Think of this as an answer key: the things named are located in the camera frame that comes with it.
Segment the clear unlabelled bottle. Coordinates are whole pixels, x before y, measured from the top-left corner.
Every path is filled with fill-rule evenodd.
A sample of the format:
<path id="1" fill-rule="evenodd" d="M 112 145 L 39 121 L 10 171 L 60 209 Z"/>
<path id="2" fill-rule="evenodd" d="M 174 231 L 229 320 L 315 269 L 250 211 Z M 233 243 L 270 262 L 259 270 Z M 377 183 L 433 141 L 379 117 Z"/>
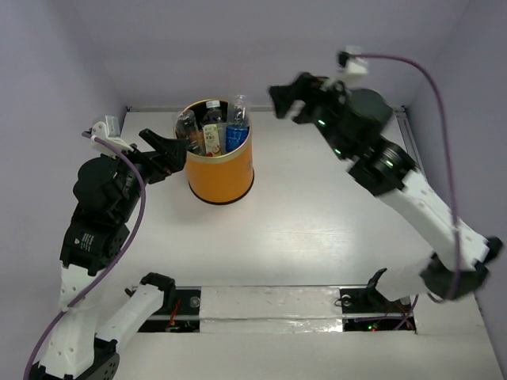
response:
<path id="1" fill-rule="evenodd" d="M 196 122 L 195 114 L 192 110 L 187 109 L 179 114 L 175 130 L 178 138 L 188 140 L 188 151 L 190 153 L 197 155 L 202 154 L 202 138 L 200 136 L 200 130 Z"/>

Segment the apple juice label bottle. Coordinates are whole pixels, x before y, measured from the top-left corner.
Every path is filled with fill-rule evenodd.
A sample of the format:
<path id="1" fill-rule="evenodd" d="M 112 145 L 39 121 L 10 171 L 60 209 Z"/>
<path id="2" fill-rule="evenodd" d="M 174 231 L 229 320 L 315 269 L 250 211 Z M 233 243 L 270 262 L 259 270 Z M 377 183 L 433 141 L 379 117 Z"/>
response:
<path id="1" fill-rule="evenodd" d="M 208 157 L 218 157 L 226 153 L 224 147 L 226 119 L 219 100 L 207 101 L 205 105 L 206 112 L 200 122 L 205 154 Z"/>

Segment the blue label bottle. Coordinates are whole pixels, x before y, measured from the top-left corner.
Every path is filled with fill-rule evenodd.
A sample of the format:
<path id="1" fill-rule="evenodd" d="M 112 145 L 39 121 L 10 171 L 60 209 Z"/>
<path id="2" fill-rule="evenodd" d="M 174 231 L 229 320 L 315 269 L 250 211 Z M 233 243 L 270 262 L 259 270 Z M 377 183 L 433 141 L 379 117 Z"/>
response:
<path id="1" fill-rule="evenodd" d="M 238 149 L 245 142 L 249 131 L 249 103 L 245 95 L 237 95 L 227 107 L 226 152 Z"/>

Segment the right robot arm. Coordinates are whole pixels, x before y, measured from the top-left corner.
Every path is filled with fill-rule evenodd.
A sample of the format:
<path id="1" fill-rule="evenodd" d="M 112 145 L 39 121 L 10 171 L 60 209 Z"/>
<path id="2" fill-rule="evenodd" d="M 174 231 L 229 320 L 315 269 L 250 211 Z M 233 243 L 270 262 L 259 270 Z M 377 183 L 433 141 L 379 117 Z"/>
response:
<path id="1" fill-rule="evenodd" d="M 380 94 L 307 72 L 288 85 L 271 85 L 268 92 L 278 119 L 302 101 L 293 122 L 315 125 L 336 157 L 352 163 L 348 173 L 355 182 L 401 215 L 432 249 L 429 257 L 404 268 L 378 270 L 361 294 L 371 309 L 420 294 L 455 301 L 486 282 L 487 266 L 503 248 L 501 239 L 484 237 L 461 221 L 415 160 L 383 137 L 393 110 Z"/>

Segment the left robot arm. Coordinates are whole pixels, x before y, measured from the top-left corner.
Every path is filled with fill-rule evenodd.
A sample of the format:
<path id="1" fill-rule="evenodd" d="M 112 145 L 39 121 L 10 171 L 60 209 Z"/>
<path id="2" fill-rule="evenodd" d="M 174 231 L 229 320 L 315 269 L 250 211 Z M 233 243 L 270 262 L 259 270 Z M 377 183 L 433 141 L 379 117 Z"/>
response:
<path id="1" fill-rule="evenodd" d="M 85 132 L 100 155 L 78 171 L 73 188 L 77 206 L 59 255 L 59 313 L 32 350 L 26 379 L 111 379 L 121 351 L 142 324 L 174 306 L 174 280 L 151 272 L 106 324 L 98 324 L 105 278 L 138 232 L 128 228 L 128 220 L 143 219 L 146 187 L 182 171 L 186 162 L 187 140 L 164 138 L 149 129 L 140 136 L 149 151 L 96 128 Z"/>

